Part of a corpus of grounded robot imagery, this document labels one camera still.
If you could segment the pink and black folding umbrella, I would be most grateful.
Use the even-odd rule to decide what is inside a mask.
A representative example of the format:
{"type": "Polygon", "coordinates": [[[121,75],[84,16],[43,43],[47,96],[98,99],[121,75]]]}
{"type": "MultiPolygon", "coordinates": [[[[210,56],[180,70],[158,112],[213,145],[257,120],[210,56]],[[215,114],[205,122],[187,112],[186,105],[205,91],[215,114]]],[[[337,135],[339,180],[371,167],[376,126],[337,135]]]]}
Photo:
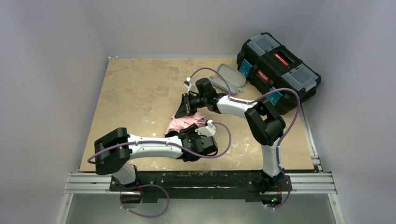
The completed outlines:
{"type": "Polygon", "coordinates": [[[165,131],[165,135],[168,135],[171,132],[179,133],[182,129],[188,128],[193,124],[196,124],[198,127],[203,127],[205,126],[207,120],[207,116],[200,112],[196,112],[191,116],[184,116],[180,118],[175,118],[175,116],[172,116],[165,131]]]}

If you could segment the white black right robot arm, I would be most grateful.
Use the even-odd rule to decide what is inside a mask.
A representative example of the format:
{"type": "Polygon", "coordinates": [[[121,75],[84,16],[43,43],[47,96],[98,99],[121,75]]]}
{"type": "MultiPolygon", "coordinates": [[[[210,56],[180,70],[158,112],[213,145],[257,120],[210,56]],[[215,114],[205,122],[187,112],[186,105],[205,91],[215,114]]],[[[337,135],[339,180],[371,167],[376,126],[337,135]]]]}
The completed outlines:
{"type": "Polygon", "coordinates": [[[252,136],[262,147],[262,182],[266,186],[277,184],[283,177],[283,169],[280,167],[276,145],[283,136],[286,125],[272,103],[267,99],[254,102],[217,93],[208,78],[199,79],[192,84],[188,77],[184,86],[188,91],[182,95],[175,118],[191,116],[199,108],[205,107],[211,112],[245,119],[252,136]]]}

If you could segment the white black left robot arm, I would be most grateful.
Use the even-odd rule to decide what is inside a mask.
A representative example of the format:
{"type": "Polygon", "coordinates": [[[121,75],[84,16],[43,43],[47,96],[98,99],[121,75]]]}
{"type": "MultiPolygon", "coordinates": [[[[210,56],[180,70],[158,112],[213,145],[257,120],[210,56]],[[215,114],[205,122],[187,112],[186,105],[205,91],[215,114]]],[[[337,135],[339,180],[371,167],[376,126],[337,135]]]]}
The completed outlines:
{"type": "Polygon", "coordinates": [[[218,152],[214,135],[217,127],[209,120],[203,127],[193,124],[176,136],[149,138],[128,134],[125,127],[116,128],[94,142],[94,155],[88,162],[98,175],[113,175],[122,185],[135,183],[137,168],[128,161],[163,157],[184,162],[209,158],[218,152]]]}

